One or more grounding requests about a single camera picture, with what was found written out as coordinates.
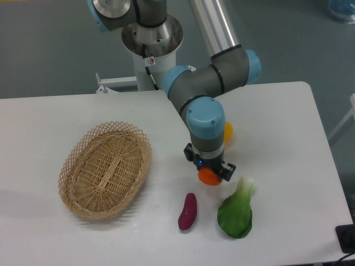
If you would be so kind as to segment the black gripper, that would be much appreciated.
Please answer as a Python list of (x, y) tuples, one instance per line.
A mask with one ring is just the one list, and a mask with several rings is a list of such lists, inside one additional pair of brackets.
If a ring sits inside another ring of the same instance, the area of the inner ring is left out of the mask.
[(202, 154), (195, 153), (192, 144), (188, 143), (184, 148), (184, 155), (189, 162), (194, 163), (197, 171), (200, 171), (202, 168), (207, 168), (218, 175), (220, 182), (229, 182), (236, 170), (235, 165), (224, 163), (224, 150), (213, 158), (204, 158), (201, 156)]

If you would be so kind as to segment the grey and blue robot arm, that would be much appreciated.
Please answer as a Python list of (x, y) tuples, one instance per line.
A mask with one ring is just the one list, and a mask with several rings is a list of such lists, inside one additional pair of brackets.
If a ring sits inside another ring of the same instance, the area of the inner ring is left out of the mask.
[(183, 40), (180, 22), (167, 12), (166, 1), (88, 1), (102, 32), (121, 30), (134, 62), (138, 90), (162, 90), (189, 130), (186, 159), (212, 181), (229, 181), (235, 165), (224, 161), (225, 114), (217, 97), (253, 83), (261, 63), (237, 39), (224, 1), (190, 1), (211, 63), (200, 69), (177, 65)]

